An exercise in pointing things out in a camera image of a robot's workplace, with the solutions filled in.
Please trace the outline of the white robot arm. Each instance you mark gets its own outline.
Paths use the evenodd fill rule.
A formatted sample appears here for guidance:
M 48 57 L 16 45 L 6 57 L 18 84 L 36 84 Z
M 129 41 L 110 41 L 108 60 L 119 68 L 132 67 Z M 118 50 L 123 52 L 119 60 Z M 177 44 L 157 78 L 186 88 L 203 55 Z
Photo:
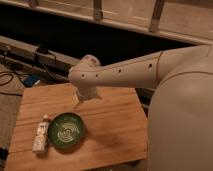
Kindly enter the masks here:
M 77 98 L 104 87 L 150 88 L 148 171 L 213 171 L 213 45 L 163 50 L 102 66 L 84 56 L 69 70 Z

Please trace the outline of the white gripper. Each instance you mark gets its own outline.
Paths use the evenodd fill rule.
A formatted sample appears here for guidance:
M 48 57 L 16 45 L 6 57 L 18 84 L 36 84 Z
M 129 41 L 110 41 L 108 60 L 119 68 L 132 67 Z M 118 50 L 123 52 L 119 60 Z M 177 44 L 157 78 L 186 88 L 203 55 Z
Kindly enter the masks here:
M 72 106 L 74 108 L 78 106 L 80 104 L 79 99 L 81 101 L 86 101 L 96 98 L 97 96 L 98 96 L 97 89 L 94 87 L 79 88 L 77 94 L 74 94 L 72 97 Z

